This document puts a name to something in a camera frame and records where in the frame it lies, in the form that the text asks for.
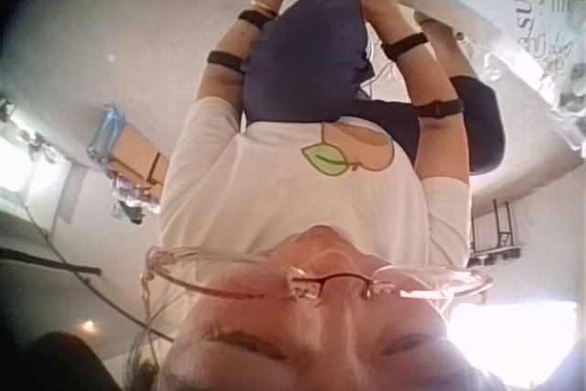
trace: skin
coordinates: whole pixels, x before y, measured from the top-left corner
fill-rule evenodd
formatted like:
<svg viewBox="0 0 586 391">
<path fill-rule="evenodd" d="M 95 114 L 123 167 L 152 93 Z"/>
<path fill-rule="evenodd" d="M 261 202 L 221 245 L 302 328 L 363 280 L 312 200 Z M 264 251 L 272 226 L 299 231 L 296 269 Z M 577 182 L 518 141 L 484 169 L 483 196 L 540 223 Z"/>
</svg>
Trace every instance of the skin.
<svg viewBox="0 0 586 391">
<path fill-rule="evenodd" d="M 284 0 L 261 0 L 278 11 Z M 364 17 L 392 44 L 414 33 L 396 0 L 362 0 Z M 438 30 L 439 45 L 449 42 Z M 239 20 L 217 50 L 245 59 L 261 31 Z M 442 56 L 450 54 L 446 44 Z M 424 47 L 397 63 L 415 105 L 456 98 L 448 75 Z M 216 96 L 242 112 L 242 75 L 207 67 L 198 99 Z M 416 172 L 421 179 L 468 182 L 461 115 L 421 120 Z M 315 276 L 370 276 L 388 263 L 360 253 L 325 226 L 290 237 L 268 256 Z M 471 367 L 446 341 L 446 322 L 423 299 L 365 299 L 351 277 L 326 283 L 318 301 L 228 300 L 198 296 L 162 365 L 159 389 L 206 390 L 464 390 Z"/>
<path fill-rule="evenodd" d="M 315 276 L 369 276 L 388 264 L 326 226 L 290 237 L 268 258 Z M 366 299 L 363 291 L 362 281 L 344 277 L 326 283 L 317 302 L 198 297 L 159 384 L 172 377 L 234 391 L 469 389 L 471 367 L 446 341 L 446 322 L 431 304 Z"/>
</svg>

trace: clear eyeglass frame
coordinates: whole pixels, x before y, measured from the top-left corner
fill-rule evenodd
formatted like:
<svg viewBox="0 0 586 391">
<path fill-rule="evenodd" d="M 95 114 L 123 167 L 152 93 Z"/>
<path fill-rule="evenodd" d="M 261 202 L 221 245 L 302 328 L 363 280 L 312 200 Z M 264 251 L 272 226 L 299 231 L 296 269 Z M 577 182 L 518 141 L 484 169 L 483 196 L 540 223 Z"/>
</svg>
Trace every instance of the clear eyeglass frame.
<svg viewBox="0 0 586 391">
<path fill-rule="evenodd" d="M 271 281 L 278 281 L 278 287 L 264 288 L 262 283 L 267 278 L 255 280 L 255 288 L 246 291 L 245 284 L 240 285 L 241 291 L 228 291 L 225 288 L 210 288 L 197 285 L 195 282 L 181 279 L 173 274 L 173 269 L 197 264 L 216 264 L 228 267 L 246 266 L 257 272 L 270 275 Z M 190 269 L 193 277 L 195 270 Z M 449 301 L 486 292 L 493 280 L 478 270 L 459 269 L 439 265 L 388 265 L 380 267 L 367 277 L 355 273 L 334 273 L 325 277 L 312 277 L 303 270 L 269 261 L 262 255 L 222 253 L 202 247 L 163 248 L 151 247 L 146 252 L 145 268 L 141 275 L 142 301 L 146 314 L 146 335 L 151 354 L 158 366 L 152 338 L 152 324 L 157 316 L 151 315 L 149 283 L 156 277 L 184 288 L 187 291 L 200 293 L 220 299 L 310 299 L 319 300 L 325 283 L 340 277 L 352 277 L 364 282 L 362 297 L 368 300 L 379 295 L 396 295 L 405 299 L 424 299 L 428 301 Z"/>
</svg>

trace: wall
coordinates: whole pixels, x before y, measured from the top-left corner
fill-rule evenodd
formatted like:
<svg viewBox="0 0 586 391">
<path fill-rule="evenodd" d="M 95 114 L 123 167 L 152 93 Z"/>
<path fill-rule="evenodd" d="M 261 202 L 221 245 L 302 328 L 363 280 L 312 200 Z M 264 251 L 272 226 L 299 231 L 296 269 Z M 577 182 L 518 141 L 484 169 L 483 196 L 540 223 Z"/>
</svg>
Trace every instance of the wall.
<svg viewBox="0 0 586 391">
<path fill-rule="evenodd" d="M 492 303 L 559 299 L 583 304 L 586 167 L 511 204 L 515 240 L 522 257 L 489 268 Z M 506 214 L 500 210 L 501 228 Z M 479 249 L 494 247 L 494 215 L 477 219 Z"/>
</svg>

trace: green leaf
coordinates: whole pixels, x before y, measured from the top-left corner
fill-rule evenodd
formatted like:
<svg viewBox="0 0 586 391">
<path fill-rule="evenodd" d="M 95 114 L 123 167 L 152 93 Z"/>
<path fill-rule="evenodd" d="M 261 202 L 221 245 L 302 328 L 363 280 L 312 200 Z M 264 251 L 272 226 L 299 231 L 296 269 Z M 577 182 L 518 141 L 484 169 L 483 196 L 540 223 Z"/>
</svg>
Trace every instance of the green leaf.
<svg viewBox="0 0 586 391">
<path fill-rule="evenodd" d="M 301 152 L 313 167 L 326 176 L 335 178 L 341 176 L 350 168 L 350 164 L 348 164 L 348 160 L 346 160 L 346 156 L 342 151 L 329 144 L 316 144 L 302 148 Z"/>
</svg>

